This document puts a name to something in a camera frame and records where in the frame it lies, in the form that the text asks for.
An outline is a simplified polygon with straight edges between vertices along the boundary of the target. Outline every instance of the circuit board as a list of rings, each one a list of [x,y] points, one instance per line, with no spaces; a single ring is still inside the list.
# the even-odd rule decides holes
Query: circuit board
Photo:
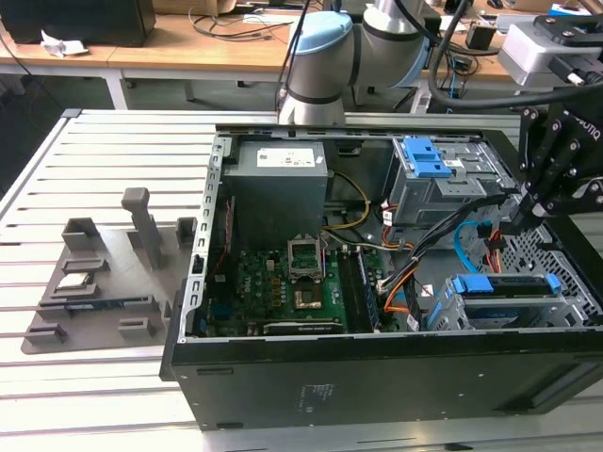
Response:
[[[355,332],[354,323],[352,328],[348,323],[350,306],[346,306],[344,300],[350,282],[340,279],[342,256],[341,250],[326,250],[321,257],[322,278],[296,279],[289,275],[286,249],[241,252],[236,259],[233,296],[228,299],[214,297],[210,303],[212,335],[262,334],[262,325],[287,321],[334,323],[340,325],[343,332]],[[377,252],[366,251],[362,262],[364,270],[358,270],[357,280],[363,280],[364,287],[372,291],[383,275],[381,256]],[[310,248],[297,250],[294,265],[315,266],[316,252]]]
[[[299,260],[312,263],[313,256]],[[345,331],[346,315],[334,251],[326,251],[325,261],[325,278],[319,284],[322,288],[321,307],[296,309],[296,280],[289,279],[286,250],[245,252],[238,263],[236,312],[247,320],[308,318],[341,322]]]

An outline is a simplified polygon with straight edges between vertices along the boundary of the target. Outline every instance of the computer case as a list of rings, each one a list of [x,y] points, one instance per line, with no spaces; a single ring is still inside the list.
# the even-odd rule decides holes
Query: computer case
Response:
[[[0,0],[5,29],[18,44],[41,31],[86,45],[142,47],[155,26],[152,0]]]
[[[429,140],[441,153],[441,161],[434,167],[447,170],[447,179],[431,173],[417,175],[424,165],[408,164],[410,143],[417,136]],[[406,143],[402,152],[398,149],[401,142]],[[310,150],[317,143],[324,154],[315,153],[315,164],[300,168],[302,155],[295,157],[298,148]],[[280,150],[283,157],[273,158],[271,163],[263,160],[260,151],[265,153],[268,147]],[[308,180],[318,166],[326,164],[327,194],[324,203],[316,205],[323,228],[342,221],[334,216],[337,209],[345,207],[348,217],[343,221],[353,221],[362,212],[364,204],[358,202],[341,174],[368,193],[373,207],[379,207],[383,197],[388,197],[390,206],[398,205],[389,229],[371,229],[371,222],[381,224],[381,216],[371,213],[356,231],[360,238],[339,231],[341,240],[350,243],[360,239],[379,243],[381,231],[386,236],[397,230],[401,238],[390,235],[390,241],[416,244],[421,231],[440,217],[425,215],[413,224],[403,218],[400,208],[407,203],[412,207],[409,202],[416,203],[412,207],[416,211],[439,215],[472,197],[502,191],[509,195],[503,207],[475,212],[479,216],[472,218],[483,226],[492,220],[496,227],[496,222],[509,214],[504,206],[519,199],[517,151],[496,131],[449,131],[437,126],[420,132],[224,126],[209,155],[191,270],[184,275],[179,302],[174,303],[161,367],[162,379],[178,381],[202,430],[538,414],[551,411],[603,376],[601,257],[570,219],[550,218],[536,230],[507,237],[501,271],[494,273],[482,259],[481,233],[464,230],[461,237],[477,267],[473,277],[509,277],[517,282],[546,274],[560,291],[560,298],[555,299],[561,303],[559,308],[540,310],[538,318],[530,312],[530,320],[523,324],[509,321],[500,310],[481,312],[494,314],[486,319],[491,325],[484,326],[474,321],[474,315],[464,313],[457,313],[463,317],[463,325],[439,322],[442,310],[438,312],[434,303],[438,297],[448,297],[450,278],[464,271],[450,235],[425,254],[416,273],[421,286],[417,290],[422,293],[416,319],[428,323],[411,322],[409,315],[395,313],[393,318],[399,324],[392,328],[382,316],[383,299],[377,293],[374,298],[371,295],[373,281],[392,271],[386,265],[375,269],[377,256],[384,259],[387,251],[342,245],[331,234],[314,237],[322,251],[323,276],[315,274],[314,282],[307,284],[322,284],[324,298],[320,299],[322,311],[312,311],[300,308],[316,294],[302,289],[298,297],[295,286],[299,281],[286,276],[286,245],[256,251],[238,243],[241,235],[252,232],[249,225],[245,230],[238,227],[239,204],[251,204],[244,209],[253,209],[253,204],[265,210],[271,206],[268,198],[254,199],[252,193],[245,193],[247,198],[242,199],[238,187],[229,181],[232,168],[243,161],[240,153],[252,153],[263,173],[275,169],[289,171],[291,177],[307,173]],[[261,180],[267,177],[263,173],[250,177]],[[457,186],[454,190],[459,192],[442,188],[442,181]],[[375,191],[373,186],[382,190]],[[287,209],[277,207],[279,202],[275,215],[288,220],[298,215],[297,206],[306,191],[284,191],[279,196],[287,195]],[[265,219],[258,218],[257,229],[263,230],[259,226],[262,221]],[[305,243],[309,235],[287,240],[303,238]],[[392,259],[403,258],[405,252],[400,248]],[[308,266],[313,253],[308,250],[300,262]],[[274,272],[280,272],[280,279]],[[362,301],[357,302],[362,299],[376,304],[380,317],[374,318]],[[575,304],[565,304],[568,299]],[[346,310],[338,314],[342,302]],[[348,311],[348,305],[358,308],[356,313]],[[368,327],[354,327],[350,315],[370,322]],[[449,315],[448,319],[457,317]],[[316,322],[322,322],[319,328]]]

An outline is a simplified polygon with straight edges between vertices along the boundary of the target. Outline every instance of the black box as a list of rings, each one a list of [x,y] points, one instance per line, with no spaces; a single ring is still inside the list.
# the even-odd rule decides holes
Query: black box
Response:
[[[472,24],[464,43],[468,49],[488,50],[495,31],[497,30],[493,26]]]
[[[86,45],[142,47],[155,26],[152,0],[0,0],[5,29],[18,44],[41,41],[41,30]]]

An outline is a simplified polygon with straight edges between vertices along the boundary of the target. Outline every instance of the yellow wire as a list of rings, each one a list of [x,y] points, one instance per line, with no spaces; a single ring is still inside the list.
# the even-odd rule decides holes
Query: yellow wire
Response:
[[[354,188],[356,188],[358,190],[358,193],[361,194],[363,200],[365,200],[365,211],[363,212],[362,216],[360,218],[358,218],[357,220],[353,221],[352,223],[345,223],[345,224],[335,224],[335,226],[325,226],[324,230],[326,231],[337,231],[340,229],[349,229],[349,228],[353,228],[354,226],[357,226],[361,223],[363,223],[365,221],[365,219],[367,219],[368,214],[370,213],[370,201],[368,200],[368,196],[367,194],[363,191],[362,188],[360,188],[360,186],[358,186],[358,184],[356,184],[350,177],[348,177],[346,174],[344,174],[343,172],[335,172],[336,175],[343,177],[346,181],[348,181]]]

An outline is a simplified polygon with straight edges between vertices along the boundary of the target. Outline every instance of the workbench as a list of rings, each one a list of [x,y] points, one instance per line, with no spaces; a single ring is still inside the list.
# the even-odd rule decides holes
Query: workbench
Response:
[[[465,22],[477,19],[477,12],[505,12],[493,9],[485,0],[476,0],[468,11]],[[239,16],[224,17],[224,21],[236,20]],[[127,78],[152,78],[175,80],[232,80],[250,82],[275,82],[285,59],[289,27],[273,30],[277,39],[255,42],[229,42],[216,40],[196,32],[186,15],[157,15],[155,30],[144,47],[125,48],[115,46],[90,46],[90,53],[83,56],[57,58],[49,55],[38,44],[15,44],[10,35],[0,26],[0,33],[13,54],[35,75],[64,75],[80,77],[101,77],[111,95],[116,109],[128,108]],[[236,33],[257,28],[258,24],[242,22],[228,27],[217,27],[217,33]],[[455,34],[453,41],[464,45],[464,34]],[[504,37],[495,35],[493,46],[502,45]],[[502,69],[495,56],[481,57],[481,68],[467,82],[468,89],[516,90],[520,89]],[[0,46],[0,73],[24,74],[6,49]],[[446,66],[440,69],[446,74]],[[413,112],[424,112],[429,98],[427,71],[422,80],[417,81],[418,93]],[[357,93],[357,101],[362,102],[363,92]],[[187,100],[194,99],[190,83],[185,83]]]
[[[21,334],[60,255],[68,218],[130,227],[121,209],[129,186],[149,188],[160,225],[196,215],[217,124],[276,122],[266,113],[85,110],[72,116],[58,121],[0,202],[0,450],[164,452],[177,444],[195,451],[307,452],[463,443],[500,451],[509,444],[542,451],[550,444],[557,451],[564,444],[586,447],[603,433],[598,383],[544,416],[449,414],[441,421],[202,434],[178,385],[157,376],[162,347],[24,355]],[[516,116],[347,115],[356,126],[416,130],[442,121],[450,129],[479,122],[515,145],[518,140]],[[403,382],[400,390],[407,390]]]

